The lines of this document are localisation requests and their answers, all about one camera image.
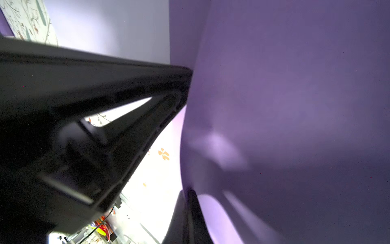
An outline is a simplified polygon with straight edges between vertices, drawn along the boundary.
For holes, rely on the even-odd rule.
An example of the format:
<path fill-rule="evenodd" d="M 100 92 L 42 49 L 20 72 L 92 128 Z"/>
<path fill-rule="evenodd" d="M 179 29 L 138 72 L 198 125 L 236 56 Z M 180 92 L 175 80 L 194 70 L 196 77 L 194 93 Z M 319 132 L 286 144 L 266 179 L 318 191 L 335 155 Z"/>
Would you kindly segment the dark purple paper sheet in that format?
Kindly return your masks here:
<path fill-rule="evenodd" d="M 390 241 L 389 1 L 170 1 L 193 244 Z"/>

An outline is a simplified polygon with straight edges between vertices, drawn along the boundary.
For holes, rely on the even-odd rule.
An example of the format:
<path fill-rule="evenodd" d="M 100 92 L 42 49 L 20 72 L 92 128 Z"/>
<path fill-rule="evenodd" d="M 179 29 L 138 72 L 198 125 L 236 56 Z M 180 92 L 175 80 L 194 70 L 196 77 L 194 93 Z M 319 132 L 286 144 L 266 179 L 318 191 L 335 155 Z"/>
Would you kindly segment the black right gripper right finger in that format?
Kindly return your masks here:
<path fill-rule="evenodd" d="M 212 244 L 196 192 L 180 191 L 164 244 Z"/>

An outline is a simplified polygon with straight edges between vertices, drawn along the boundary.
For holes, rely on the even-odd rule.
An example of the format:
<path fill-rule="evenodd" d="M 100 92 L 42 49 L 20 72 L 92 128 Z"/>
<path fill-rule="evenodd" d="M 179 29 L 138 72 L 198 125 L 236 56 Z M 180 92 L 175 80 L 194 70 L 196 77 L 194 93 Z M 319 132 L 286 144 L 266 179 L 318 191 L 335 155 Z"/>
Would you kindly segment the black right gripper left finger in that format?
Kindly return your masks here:
<path fill-rule="evenodd" d="M 1 38 L 1 243 L 45 244 L 109 210 L 192 74 Z"/>

